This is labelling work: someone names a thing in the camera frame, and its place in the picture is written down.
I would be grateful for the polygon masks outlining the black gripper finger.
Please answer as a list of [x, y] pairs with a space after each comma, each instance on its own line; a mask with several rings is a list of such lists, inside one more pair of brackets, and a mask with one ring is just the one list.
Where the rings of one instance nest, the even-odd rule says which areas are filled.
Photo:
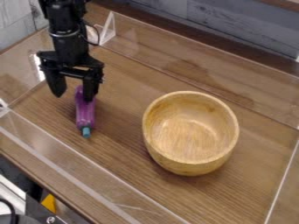
[[99, 92], [99, 80], [92, 76], [85, 76], [83, 79], [84, 101], [91, 102], [97, 92]]
[[61, 97], [67, 90], [67, 81], [63, 71], [60, 69], [44, 68], [43, 72], [51, 92], [56, 97]]

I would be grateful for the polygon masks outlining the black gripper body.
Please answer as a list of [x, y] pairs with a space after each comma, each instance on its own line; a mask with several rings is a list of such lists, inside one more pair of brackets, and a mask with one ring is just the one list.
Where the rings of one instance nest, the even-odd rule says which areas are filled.
[[40, 69], [49, 83], [64, 83], [65, 78], [84, 82], [103, 82], [104, 63], [89, 55], [87, 34], [52, 36], [53, 49], [39, 51]]

